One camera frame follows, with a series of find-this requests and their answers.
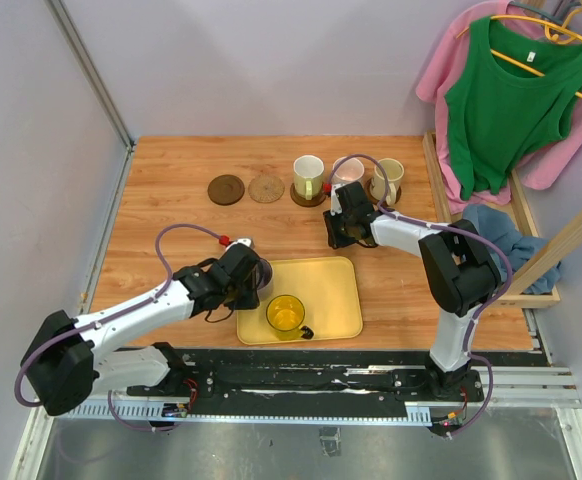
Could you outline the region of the brown wooden coaster top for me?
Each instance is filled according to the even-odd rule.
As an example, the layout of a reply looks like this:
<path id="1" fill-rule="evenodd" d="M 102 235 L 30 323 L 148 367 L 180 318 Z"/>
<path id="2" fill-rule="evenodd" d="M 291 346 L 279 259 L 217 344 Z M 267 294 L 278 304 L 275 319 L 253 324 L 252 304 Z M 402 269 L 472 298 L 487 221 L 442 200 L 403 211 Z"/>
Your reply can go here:
<path id="1" fill-rule="evenodd" d="M 320 191 L 314 198 L 306 200 L 302 195 L 299 195 L 296 192 L 295 184 L 292 183 L 290 185 L 290 197 L 294 203 L 301 207 L 313 208 L 321 205 L 326 200 L 327 195 L 323 191 Z"/>

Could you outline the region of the purple grey mug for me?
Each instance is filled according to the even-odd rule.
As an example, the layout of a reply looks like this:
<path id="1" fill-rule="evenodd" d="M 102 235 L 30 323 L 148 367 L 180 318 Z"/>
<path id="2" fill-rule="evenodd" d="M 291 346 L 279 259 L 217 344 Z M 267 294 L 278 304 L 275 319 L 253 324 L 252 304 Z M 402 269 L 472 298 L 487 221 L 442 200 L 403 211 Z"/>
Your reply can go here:
<path id="1" fill-rule="evenodd" d="M 259 292 L 265 291 L 270 285 L 272 278 L 273 270 L 271 264 L 264 258 L 261 258 L 258 266 L 257 290 Z"/>

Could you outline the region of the white green-handled mug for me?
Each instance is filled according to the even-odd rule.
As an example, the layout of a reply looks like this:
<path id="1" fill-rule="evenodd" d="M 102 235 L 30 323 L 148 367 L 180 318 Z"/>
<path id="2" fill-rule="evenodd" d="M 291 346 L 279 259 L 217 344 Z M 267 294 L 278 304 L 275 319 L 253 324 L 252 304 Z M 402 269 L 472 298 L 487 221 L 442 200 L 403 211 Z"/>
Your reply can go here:
<path id="1" fill-rule="evenodd" d="M 322 192 L 325 166 L 314 155 L 303 155 L 293 163 L 294 188 L 305 201 L 312 201 Z"/>

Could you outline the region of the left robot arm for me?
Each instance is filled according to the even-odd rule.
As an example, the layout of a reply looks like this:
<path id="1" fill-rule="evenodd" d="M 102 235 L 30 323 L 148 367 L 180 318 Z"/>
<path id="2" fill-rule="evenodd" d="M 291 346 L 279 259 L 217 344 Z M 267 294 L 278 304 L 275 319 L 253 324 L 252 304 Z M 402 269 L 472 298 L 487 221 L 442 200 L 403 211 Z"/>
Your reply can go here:
<path id="1" fill-rule="evenodd" d="M 63 415 L 90 395 L 128 386 L 178 393 L 185 371 L 157 347 L 132 358 L 125 345 L 162 326 L 209 315 L 224 306 L 254 310 L 272 278 L 270 265 L 251 247 L 235 242 L 218 258 L 168 271 L 154 289 L 108 309 L 70 317 L 48 315 L 24 354 L 16 380 L 29 381 L 50 416 Z"/>

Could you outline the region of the cream beige mug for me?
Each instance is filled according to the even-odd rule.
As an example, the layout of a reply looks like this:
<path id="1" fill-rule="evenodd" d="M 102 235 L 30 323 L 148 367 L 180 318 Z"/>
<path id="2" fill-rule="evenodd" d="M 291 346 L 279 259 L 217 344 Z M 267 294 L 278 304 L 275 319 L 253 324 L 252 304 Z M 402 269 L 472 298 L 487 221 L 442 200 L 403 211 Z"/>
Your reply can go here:
<path id="1" fill-rule="evenodd" d="M 374 168 L 374 174 L 370 183 L 372 197 L 387 206 L 397 203 L 401 195 L 401 182 L 405 174 L 401 162 L 393 158 L 383 158 L 380 166 Z"/>

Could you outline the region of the large woven rattan coaster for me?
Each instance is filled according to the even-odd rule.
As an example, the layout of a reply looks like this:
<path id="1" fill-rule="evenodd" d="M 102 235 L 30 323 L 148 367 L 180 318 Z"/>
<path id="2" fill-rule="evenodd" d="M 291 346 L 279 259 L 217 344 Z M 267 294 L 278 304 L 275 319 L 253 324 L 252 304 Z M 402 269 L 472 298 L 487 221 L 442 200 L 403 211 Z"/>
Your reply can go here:
<path id="1" fill-rule="evenodd" d="M 263 174 L 249 183 L 247 191 L 250 198 L 255 202 L 268 204 L 282 197 L 285 185 L 279 177 Z"/>

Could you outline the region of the brown wooden coaster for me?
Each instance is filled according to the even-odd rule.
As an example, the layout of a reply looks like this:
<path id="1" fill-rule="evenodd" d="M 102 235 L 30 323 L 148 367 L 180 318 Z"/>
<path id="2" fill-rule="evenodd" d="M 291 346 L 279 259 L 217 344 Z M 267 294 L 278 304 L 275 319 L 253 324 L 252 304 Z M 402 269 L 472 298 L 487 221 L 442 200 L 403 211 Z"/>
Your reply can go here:
<path id="1" fill-rule="evenodd" d="M 320 191 L 314 198 L 306 200 L 302 195 L 299 195 L 296 192 L 295 184 L 292 183 L 290 185 L 290 197 L 294 203 L 301 207 L 313 208 L 321 205 L 326 200 L 327 195 L 323 191 Z"/>
<path id="2" fill-rule="evenodd" d="M 221 206 L 229 206 L 242 199 L 245 193 L 243 181 L 235 175 L 220 175 L 210 181 L 207 194 L 209 199 Z"/>
<path id="3" fill-rule="evenodd" d="M 373 195 L 373 192 L 372 192 L 372 183 L 373 183 L 373 180 L 368 179 L 364 184 L 364 191 L 365 191 L 367 198 L 371 202 L 377 203 L 378 199 Z M 400 201 L 401 196 L 402 196 L 402 187 L 401 186 L 395 187 L 394 184 L 390 183 L 389 184 L 389 195 L 388 195 L 389 202 L 387 203 L 387 206 L 396 205 Z"/>

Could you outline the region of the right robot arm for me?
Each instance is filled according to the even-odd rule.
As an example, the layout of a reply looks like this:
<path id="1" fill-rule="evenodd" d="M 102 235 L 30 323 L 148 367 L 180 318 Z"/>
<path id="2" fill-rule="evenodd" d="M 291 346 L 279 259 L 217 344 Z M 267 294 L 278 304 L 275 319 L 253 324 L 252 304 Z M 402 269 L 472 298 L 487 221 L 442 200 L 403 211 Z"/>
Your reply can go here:
<path id="1" fill-rule="evenodd" d="M 353 244 L 391 247 L 422 260 L 430 293 L 440 308 L 424 387 L 437 400 L 460 390 L 469 371 L 479 310 L 502 284 L 483 239 L 469 221 L 431 224 L 383 212 L 357 183 L 326 185 L 331 208 L 323 214 L 333 249 Z"/>

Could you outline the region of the pink white mug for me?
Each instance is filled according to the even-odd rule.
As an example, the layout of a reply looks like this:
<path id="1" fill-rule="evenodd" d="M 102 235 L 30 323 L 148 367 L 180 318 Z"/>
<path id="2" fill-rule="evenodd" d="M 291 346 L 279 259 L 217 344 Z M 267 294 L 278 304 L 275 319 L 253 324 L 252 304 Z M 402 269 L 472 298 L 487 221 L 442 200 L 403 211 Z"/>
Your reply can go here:
<path id="1" fill-rule="evenodd" d="M 359 182 L 363 179 L 365 167 L 360 159 L 354 157 L 346 160 L 344 157 L 339 158 L 333 166 L 332 184 L 349 184 Z"/>

